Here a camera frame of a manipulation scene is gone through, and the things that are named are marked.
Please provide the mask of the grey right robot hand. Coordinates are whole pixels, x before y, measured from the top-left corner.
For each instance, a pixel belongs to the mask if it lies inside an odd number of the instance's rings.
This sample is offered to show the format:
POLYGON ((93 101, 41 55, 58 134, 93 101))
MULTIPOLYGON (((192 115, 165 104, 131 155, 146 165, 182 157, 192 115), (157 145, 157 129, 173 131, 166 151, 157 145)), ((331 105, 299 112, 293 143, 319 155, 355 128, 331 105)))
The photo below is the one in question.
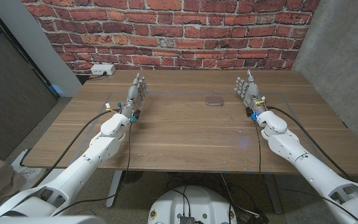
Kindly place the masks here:
POLYGON ((248 116, 254 115, 258 117, 265 112, 265 100, 260 95, 259 88, 254 81, 251 70, 247 71, 247 78, 237 77, 236 87, 234 91, 240 96, 244 105, 246 106, 246 113, 248 116))

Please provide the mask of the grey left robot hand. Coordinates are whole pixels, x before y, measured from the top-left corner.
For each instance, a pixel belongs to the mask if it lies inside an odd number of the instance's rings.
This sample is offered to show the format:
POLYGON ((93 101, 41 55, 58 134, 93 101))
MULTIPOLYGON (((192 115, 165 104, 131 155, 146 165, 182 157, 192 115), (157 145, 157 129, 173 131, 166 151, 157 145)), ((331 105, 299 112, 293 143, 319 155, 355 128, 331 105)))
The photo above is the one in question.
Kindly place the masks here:
POLYGON ((121 114, 130 118, 135 111, 140 110, 147 94, 147 82, 145 81, 145 77, 140 77, 140 73, 137 73, 127 92, 127 98, 122 106, 121 114))

